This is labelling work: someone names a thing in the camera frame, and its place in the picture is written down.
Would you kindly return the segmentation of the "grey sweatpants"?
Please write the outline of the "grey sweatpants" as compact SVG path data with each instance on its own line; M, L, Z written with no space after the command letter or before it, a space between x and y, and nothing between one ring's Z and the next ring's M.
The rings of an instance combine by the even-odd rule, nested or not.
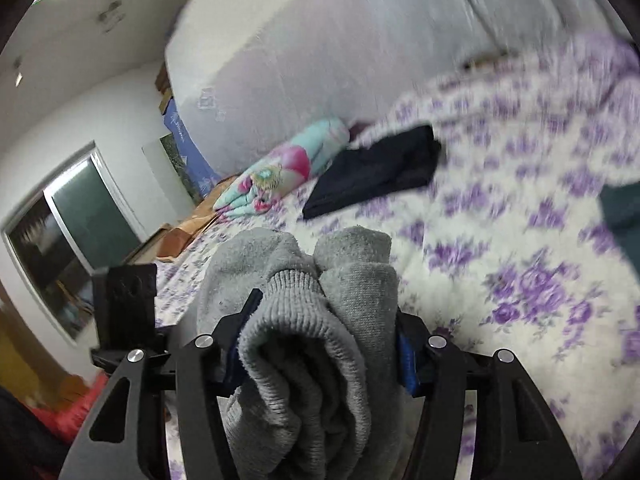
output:
M209 332L262 300L240 331L246 381L222 412L243 479L387 479L399 460L398 277L390 237L351 226L316 241L244 231L212 258L190 307Z

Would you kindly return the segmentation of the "window with white frame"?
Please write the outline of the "window with white frame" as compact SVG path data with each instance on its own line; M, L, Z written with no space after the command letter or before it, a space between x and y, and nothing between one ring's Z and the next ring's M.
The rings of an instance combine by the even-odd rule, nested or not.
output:
M124 263L142 243L94 143L35 187L3 221L1 236L38 306L70 341L93 320L93 274Z

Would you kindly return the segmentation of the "red garment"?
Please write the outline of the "red garment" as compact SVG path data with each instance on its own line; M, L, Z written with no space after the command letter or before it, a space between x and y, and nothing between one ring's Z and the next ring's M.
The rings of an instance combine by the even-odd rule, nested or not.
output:
M107 382L104 372L99 372L90 386L78 375L67 376L58 389L60 398L55 408L28 409L52 434L72 444Z

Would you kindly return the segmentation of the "pale lilac headboard cover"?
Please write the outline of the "pale lilac headboard cover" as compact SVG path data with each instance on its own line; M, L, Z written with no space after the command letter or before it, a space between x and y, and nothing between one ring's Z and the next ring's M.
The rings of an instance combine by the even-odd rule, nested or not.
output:
M186 131L228 176L477 56L624 29L608 0L190 0L165 61Z

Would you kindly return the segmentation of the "orange brown cloth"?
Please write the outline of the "orange brown cloth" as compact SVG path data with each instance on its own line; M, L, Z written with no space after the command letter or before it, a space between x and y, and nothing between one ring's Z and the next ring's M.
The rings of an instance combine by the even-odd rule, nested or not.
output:
M235 180L234 176L225 178L214 186L201 203L176 226L166 229L160 238L160 246L157 247L155 258L160 261L174 261L218 218L214 211L214 203L221 194Z

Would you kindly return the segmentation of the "black folded garment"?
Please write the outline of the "black folded garment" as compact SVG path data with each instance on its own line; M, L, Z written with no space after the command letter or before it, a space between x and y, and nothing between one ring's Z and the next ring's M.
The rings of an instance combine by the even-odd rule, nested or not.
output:
M429 185L442 154L430 125L420 125L338 154L303 206L310 220L346 207Z

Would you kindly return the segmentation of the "dark teal garment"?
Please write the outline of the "dark teal garment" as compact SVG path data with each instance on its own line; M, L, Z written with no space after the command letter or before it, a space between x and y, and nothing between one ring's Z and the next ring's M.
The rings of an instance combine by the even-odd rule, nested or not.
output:
M604 222L626 252L639 250L639 183L605 185L599 195Z

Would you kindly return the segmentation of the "purple floral bedspread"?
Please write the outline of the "purple floral bedspread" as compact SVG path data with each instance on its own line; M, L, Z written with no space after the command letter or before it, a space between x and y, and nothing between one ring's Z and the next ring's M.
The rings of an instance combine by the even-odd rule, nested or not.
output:
M218 247L245 229L303 250L349 226L387 233L401 307L464 350L511 349L580 471L597 479L639 421L639 271L604 222L605 185L639 183L639 55L576 36L433 79L363 131L361 145L429 124L433 181L306 220L304 184L266 214L212 226L158 268L155 316L175 324Z

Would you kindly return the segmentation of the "colourful floral folded blanket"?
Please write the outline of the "colourful floral folded blanket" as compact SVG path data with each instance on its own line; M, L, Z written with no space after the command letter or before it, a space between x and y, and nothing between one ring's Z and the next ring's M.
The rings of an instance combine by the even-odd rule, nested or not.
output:
M314 122L249 166L214 203L227 218L265 214L296 188L319 177L349 144L341 119Z

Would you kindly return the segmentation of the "blue patterned cloth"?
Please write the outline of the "blue patterned cloth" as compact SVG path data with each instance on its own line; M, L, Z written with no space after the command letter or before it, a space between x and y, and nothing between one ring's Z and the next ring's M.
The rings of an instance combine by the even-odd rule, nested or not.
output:
M194 188L198 190L198 195L201 198L205 198L213 191L221 177L209 166L209 163L191 139L186 126L179 116L174 98L170 98L168 101L163 121L165 127L174 138L186 175Z

